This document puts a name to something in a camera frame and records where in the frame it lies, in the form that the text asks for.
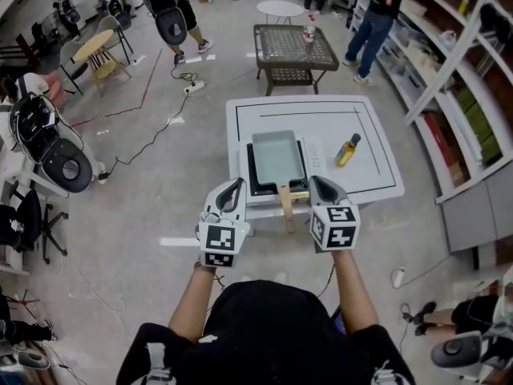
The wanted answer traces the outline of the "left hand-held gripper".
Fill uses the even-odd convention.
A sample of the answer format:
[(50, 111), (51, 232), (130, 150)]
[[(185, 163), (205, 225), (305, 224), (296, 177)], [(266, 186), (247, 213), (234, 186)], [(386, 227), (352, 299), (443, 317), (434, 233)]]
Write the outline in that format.
[(247, 184), (241, 177), (225, 181), (207, 195), (196, 227), (201, 265), (211, 268), (235, 266), (251, 229), (246, 221), (246, 208)]

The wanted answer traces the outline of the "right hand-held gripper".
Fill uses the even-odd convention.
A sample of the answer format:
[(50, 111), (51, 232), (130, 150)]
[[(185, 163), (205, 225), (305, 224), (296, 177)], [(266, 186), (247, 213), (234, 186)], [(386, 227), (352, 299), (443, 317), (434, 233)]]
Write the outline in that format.
[(356, 247), (361, 228), (359, 209), (340, 185), (323, 176), (311, 176), (309, 205), (309, 234), (317, 253)]

